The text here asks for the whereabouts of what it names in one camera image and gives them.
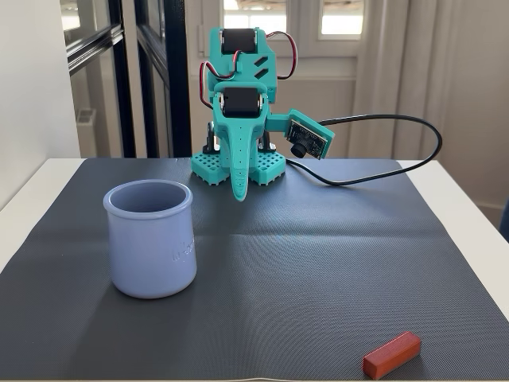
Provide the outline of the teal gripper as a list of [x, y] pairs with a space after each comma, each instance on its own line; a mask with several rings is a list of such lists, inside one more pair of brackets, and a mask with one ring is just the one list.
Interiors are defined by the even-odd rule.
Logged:
[[231, 187], [237, 201], [247, 195], [253, 145], [264, 131], [275, 87], [248, 82], [222, 81], [214, 87], [213, 123], [221, 146], [227, 147]]

